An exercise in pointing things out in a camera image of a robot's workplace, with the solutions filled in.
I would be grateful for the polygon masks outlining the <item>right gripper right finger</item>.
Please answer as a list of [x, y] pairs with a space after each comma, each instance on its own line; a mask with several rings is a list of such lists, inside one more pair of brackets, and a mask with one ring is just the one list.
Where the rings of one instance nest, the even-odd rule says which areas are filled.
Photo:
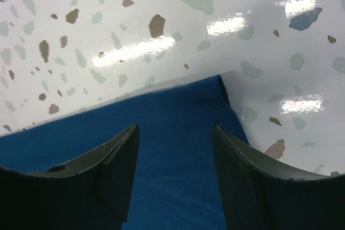
[[213, 127], [227, 229], [344, 229], [344, 175], [284, 164]]

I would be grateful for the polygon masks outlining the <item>dark blue t shirt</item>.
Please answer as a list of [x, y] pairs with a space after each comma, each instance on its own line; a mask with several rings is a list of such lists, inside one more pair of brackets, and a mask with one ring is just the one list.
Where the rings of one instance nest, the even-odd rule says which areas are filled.
[[1, 166], [45, 171], [140, 130], [134, 187], [124, 229], [224, 229], [212, 127], [246, 140], [220, 76], [133, 97], [1, 138]]

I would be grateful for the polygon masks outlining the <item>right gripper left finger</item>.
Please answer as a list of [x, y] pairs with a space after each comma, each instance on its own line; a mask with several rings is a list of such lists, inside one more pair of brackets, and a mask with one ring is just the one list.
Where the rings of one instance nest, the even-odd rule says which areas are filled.
[[1, 229], [120, 229], [127, 221], [140, 131], [45, 172], [1, 169]]

